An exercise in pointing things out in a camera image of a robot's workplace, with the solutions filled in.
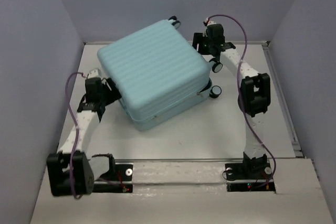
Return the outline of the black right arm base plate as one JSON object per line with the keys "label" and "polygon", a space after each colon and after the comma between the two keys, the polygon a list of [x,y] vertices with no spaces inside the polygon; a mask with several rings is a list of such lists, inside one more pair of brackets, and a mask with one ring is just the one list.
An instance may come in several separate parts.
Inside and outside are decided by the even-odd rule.
{"label": "black right arm base plate", "polygon": [[225,164],[222,177],[226,181],[226,189],[229,193],[233,192],[255,192],[271,191],[276,192],[272,169],[270,164],[263,168],[258,168],[255,172],[244,170],[242,163]]}

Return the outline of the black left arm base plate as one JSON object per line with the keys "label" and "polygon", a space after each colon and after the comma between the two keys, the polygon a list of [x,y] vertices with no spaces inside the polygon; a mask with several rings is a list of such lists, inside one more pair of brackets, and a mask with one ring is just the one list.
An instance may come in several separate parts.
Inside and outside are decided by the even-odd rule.
{"label": "black left arm base plate", "polygon": [[133,164],[116,163],[115,171],[111,169],[102,174],[94,183],[94,193],[132,193]]}

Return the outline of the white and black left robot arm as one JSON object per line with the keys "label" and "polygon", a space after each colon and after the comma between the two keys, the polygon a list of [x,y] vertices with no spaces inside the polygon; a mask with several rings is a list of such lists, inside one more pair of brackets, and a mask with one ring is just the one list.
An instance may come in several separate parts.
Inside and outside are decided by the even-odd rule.
{"label": "white and black left robot arm", "polygon": [[60,149],[48,155],[46,163],[50,190],[54,197],[73,196],[80,199],[93,192],[100,177],[111,179],[118,174],[112,154],[86,156],[95,129],[105,113],[106,106],[120,99],[119,91],[111,89],[112,81],[100,77],[85,80],[85,94],[76,113],[71,113],[74,126]]}

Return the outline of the light blue hard-shell suitcase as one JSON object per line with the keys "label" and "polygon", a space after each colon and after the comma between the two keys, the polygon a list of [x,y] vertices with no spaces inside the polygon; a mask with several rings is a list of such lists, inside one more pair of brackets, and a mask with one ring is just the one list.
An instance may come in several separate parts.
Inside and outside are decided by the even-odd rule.
{"label": "light blue hard-shell suitcase", "polygon": [[139,131],[149,130],[203,102],[210,72],[222,65],[204,57],[177,31],[172,16],[100,48],[98,60],[121,94]]}

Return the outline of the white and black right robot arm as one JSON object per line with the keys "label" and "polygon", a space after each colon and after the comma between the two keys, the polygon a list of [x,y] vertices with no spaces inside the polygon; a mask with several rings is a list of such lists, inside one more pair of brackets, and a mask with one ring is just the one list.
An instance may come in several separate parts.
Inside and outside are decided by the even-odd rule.
{"label": "white and black right robot arm", "polygon": [[192,46],[201,55],[211,55],[209,61],[212,72],[218,73],[226,67],[236,78],[238,107],[242,111],[246,125],[246,144],[243,160],[230,163],[223,172],[226,180],[269,179],[272,173],[268,163],[266,148],[261,139],[264,115],[271,102],[270,76],[251,67],[236,46],[226,42],[224,28],[212,21],[205,23],[203,33],[195,33]]}

